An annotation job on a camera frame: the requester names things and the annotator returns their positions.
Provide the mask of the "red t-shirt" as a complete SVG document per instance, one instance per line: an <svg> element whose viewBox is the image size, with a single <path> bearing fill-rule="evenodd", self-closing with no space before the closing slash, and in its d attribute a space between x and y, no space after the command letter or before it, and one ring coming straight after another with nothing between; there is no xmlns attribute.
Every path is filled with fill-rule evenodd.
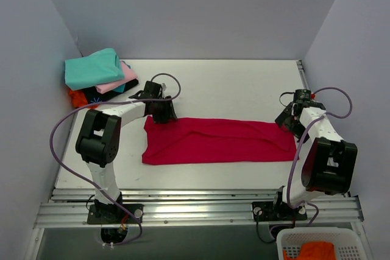
<svg viewBox="0 0 390 260"><path fill-rule="evenodd" d="M180 118L157 124L147 118L144 130L142 162L152 166L284 162L296 153L293 134L270 122Z"/></svg>

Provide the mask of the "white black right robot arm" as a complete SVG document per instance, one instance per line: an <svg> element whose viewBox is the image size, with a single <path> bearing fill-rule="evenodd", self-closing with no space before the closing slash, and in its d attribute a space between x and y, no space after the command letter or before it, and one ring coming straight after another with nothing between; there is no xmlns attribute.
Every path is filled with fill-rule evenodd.
<svg viewBox="0 0 390 260"><path fill-rule="evenodd" d="M278 219L290 215L312 199L349 191L358 148L347 142L333 127L328 112L315 101L290 102L275 122L298 139L288 182L271 203Z"/></svg>

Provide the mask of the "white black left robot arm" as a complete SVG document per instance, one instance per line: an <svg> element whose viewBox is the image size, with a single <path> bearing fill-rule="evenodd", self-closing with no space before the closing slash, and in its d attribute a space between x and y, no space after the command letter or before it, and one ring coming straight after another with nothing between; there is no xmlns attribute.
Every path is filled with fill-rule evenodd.
<svg viewBox="0 0 390 260"><path fill-rule="evenodd" d="M113 161L119 151L121 128L146 116L158 124L176 121L171 96L165 96L165 85L147 81L144 89L127 99L124 105L104 110L88 110L77 141L76 152L87 163L95 188L94 205L109 223L123 215L122 194L116 183Z"/></svg>

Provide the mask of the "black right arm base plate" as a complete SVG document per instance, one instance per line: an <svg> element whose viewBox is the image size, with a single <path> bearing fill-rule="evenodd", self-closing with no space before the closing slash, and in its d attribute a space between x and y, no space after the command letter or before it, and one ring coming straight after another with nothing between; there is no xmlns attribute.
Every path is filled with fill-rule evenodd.
<svg viewBox="0 0 390 260"><path fill-rule="evenodd" d="M303 208L291 209L284 202L278 206L274 206L271 201L252 202L251 205L254 221L303 221L308 219L307 212Z"/></svg>

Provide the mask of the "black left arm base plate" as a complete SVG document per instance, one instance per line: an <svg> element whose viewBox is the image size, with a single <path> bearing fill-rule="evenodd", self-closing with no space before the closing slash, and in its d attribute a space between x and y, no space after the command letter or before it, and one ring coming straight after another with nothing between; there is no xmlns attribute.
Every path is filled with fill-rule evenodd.
<svg viewBox="0 0 390 260"><path fill-rule="evenodd" d="M142 222L143 205L124 204L123 207L132 213L136 220ZM125 211L116 205L92 204L89 206L87 224L89 225L108 225L120 223L136 223L136 220L129 216Z"/></svg>

